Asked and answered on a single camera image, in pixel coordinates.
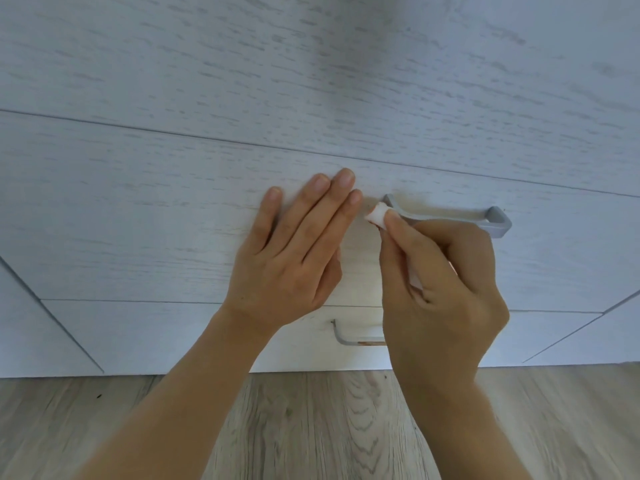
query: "wood grain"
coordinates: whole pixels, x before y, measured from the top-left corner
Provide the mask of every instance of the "wood grain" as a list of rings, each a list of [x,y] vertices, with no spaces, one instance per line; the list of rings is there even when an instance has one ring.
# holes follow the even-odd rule
[[[43,299],[220,303],[262,193],[350,165],[367,202],[505,209],[514,310],[603,312],[640,282],[640,199],[89,123],[0,115],[0,255]],[[358,218],[328,304],[380,306],[380,236]]]
[[[598,362],[640,362],[640,297],[604,314],[527,364]]]
[[[109,375],[167,373],[195,343],[219,307],[192,303],[108,301],[44,303]],[[510,322],[484,356],[481,366],[521,365],[597,316],[513,312]],[[277,332],[256,360],[252,371],[391,368],[386,347],[340,345],[334,336],[333,320],[338,322],[347,339],[357,339],[359,330],[369,330],[372,324],[382,324],[382,308],[324,306]]]
[[[0,378],[101,373],[0,260]]]
[[[0,479],[68,478],[153,377],[0,381]],[[640,365],[485,369],[478,381],[534,478],[633,480]],[[391,371],[252,374],[204,480],[440,476]]]
[[[640,195],[637,0],[2,0],[0,107]]]

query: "dresser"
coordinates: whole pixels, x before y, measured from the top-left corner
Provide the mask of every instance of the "dresser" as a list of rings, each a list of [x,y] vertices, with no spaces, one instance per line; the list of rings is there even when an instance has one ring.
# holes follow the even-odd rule
[[[263,192],[291,201],[345,166],[365,206],[510,218],[494,247],[511,321],[482,366],[640,360],[639,16],[637,0],[0,1],[0,296],[21,296],[0,308],[0,374],[167,372],[224,300]],[[379,247],[357,218],[338,288],[253,371],[388,369],[362,345],[383,339]]]

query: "floor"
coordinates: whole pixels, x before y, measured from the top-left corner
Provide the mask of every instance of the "floor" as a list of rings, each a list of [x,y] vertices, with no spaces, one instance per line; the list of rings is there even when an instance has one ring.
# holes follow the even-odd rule
[[[0,381],[0,479],[64,479],[160,378]],[[640,363],[483,369],[535,479],[637,479]],[[204,479],[438,479],[392,372],[254,374]]]

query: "drawer handle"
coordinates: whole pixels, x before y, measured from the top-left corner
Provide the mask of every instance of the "drawer handle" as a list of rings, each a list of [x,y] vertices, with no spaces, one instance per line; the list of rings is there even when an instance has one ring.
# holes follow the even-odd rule
[[[416,224],[416,222],[427,221],[429,219],[441,219],[442,217],[429,216],[429,215],[421,215],[421,214],[411,214],[409,212],[405,212],[398,205],[393,194],[387,194],[383,197],[382,202],[386,203],[389,207],[393,208],[398,214],[400,214],[404,220],[409,222],[409,224]],[[484,219],[481,221],[473,220],[473,219],[453,219],[461,222],[472,222],[476,224],[480,229],[487,231],[487,233],[494,239],[498,239],[505,235],[509,229],[511,229],[511,220],[507,217],[502,209],[496,205],[491,207],[484,213]]]
[[[373,347],[373,346],[386,346],[384,337],[380,337],[379,339],[375,338],[373,340],[347,340],[342,338],[340,335],[340,331],[338,330],[338,325],[336,325],[335,320],[331,320],[333,325],[333,334],[335,335],[335,339],[339,344],[346,345],[349,347]]]

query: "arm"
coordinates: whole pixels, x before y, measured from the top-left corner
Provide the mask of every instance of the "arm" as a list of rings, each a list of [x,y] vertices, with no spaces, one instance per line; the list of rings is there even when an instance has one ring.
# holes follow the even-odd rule
[[[530,480],[475,384],[480,360],[509,318],[495,284],[491,238],[475,225],[455,221],[411,227],[394,211],[387,212],[385,224],[380,251],[385,339],[440,475]],[[421,291],[408,282],[407,257]]]
[[[340,242],[362,202],[354,182],[348,169],[332,182],[316,175],[277,224],[282,192],[267,192],[224,304],[77,480],[201,478],[258,354],[281,326],[322,306],[340,281]]]

